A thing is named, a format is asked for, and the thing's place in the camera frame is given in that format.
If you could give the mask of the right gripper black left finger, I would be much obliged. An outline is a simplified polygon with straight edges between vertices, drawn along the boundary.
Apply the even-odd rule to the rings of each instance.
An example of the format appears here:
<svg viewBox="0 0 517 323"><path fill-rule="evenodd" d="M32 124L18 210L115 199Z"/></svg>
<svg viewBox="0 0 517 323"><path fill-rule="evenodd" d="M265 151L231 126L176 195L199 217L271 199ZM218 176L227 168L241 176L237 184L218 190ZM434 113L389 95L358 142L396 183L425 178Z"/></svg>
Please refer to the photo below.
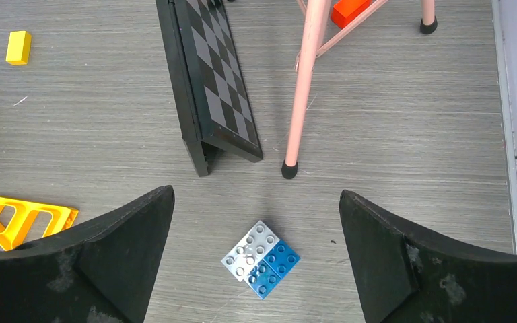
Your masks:
<svg viewBox="0 0 517 323"><path fill-rule="evenodd" d="M174 210L158 187L57 234L0 251L0 322L142 322Z"/></svg>

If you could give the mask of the black white folding chessboard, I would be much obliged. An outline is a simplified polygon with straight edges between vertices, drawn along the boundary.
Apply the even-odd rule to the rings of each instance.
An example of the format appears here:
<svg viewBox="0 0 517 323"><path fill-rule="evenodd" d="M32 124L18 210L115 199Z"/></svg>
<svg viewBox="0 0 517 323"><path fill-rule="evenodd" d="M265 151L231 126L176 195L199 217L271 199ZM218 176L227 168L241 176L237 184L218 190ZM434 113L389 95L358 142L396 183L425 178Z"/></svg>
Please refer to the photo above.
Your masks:
<svg viewBox="0 0 517 323"><path fill-rule="evenodd" d="M263 150L223 1L156 1L182 140L198 176Z"/></svg>

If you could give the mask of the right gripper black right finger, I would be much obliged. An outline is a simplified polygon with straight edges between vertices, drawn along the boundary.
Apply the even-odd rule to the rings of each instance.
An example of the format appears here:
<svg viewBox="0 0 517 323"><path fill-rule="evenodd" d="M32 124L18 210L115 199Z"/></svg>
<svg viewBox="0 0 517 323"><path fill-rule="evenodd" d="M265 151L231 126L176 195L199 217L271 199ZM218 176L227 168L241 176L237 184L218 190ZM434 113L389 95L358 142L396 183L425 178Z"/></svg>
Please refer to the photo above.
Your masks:
<svg viewBox="0 0 517 323"><path fill-rule="evenodd" d="M349 190L339 213L366 322L517 322L517 255L455 240Z"/></svg>

